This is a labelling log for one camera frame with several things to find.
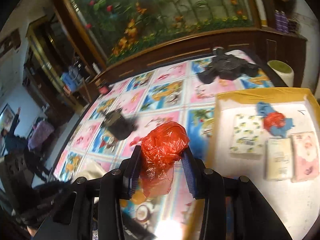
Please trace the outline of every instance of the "pink tissue pack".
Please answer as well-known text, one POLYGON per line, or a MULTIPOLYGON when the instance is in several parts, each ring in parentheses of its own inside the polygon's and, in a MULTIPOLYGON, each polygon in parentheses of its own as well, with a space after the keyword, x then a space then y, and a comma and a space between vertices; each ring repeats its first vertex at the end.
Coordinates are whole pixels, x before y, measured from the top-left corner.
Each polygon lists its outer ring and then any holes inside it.
POLYGON ((292 182, 314 179, 319 174, 319 157, 314 132, 292 134, 294 177, 292 182))

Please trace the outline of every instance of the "person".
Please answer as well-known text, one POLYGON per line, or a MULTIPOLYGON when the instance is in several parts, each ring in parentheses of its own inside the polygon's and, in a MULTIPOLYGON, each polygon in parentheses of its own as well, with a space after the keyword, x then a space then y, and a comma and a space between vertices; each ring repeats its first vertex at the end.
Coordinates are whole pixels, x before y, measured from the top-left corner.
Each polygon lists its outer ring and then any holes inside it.
POLYGON ((12 152, 13 150, 23 150, 27 168, 36 174, 41 180, 46 182, 47 180, 42 175, 42 172, 44 172, 46 175, 49 175, 50 171, 41 164, 39 157, 35 156, 34 153, 29 152, 28 140, 24 137, 14 135, 14 131, 18 125, 20 110, 21 108, 19 107, 9 131, 5 128, 1 130, 1 136, 4 138, 5 148, 8 153, 12 152))

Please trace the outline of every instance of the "bright light spot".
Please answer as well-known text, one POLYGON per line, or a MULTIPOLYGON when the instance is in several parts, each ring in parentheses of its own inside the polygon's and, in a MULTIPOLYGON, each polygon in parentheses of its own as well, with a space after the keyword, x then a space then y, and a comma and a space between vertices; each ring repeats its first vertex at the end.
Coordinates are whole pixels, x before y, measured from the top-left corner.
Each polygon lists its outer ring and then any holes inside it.
POLYGON ((182 239, 182 228, 180 223, 174 220, 163 220, 158 223, 155 231, 157 240, 182 239))

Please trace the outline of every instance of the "metal screw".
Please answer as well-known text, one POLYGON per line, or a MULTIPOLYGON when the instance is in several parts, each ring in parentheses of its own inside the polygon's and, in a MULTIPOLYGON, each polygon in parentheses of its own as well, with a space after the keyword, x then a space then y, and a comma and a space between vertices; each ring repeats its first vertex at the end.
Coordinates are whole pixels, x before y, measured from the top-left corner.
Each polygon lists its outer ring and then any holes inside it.
POLYGON ((240 180, 245 183, 249 182, 249 178, 247 176, 240 176, 240 180))
POLYGON ((79 177, 78 179, 76 179, 76 182, 77 182, 78 184, 82 184, 82 183, 84 183, 86 180, 87 180, 86 177, 79 177))
POLYGON ((210 175, 210 174, 213 173, 213 170, 212 170, 212 169, 209 169, 209 168, 205 168, 205 169, 203 170, 203 172, 204 172, 204 174, 210 175))
POLYGON ((120 170, 120 169, 113 169, 113 170, 111 171, 111 173, 112 173, 113 175, 119 175, 119 174, 121 173, 121 170, 120 170))

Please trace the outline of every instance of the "person's arm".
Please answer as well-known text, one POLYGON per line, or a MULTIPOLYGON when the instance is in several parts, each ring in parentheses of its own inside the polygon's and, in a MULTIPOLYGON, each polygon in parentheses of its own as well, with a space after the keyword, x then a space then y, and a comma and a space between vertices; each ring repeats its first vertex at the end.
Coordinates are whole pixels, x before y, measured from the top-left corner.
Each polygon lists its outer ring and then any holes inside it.
POLYGON ((18 119, 19 119, 19 114, 20 114, 20 107, 18 108, 17 114, 15 115, 10 130, 9 130, 9 135, 14 135, 14 131, 17 128, 17 124, 18 124, 18 119))

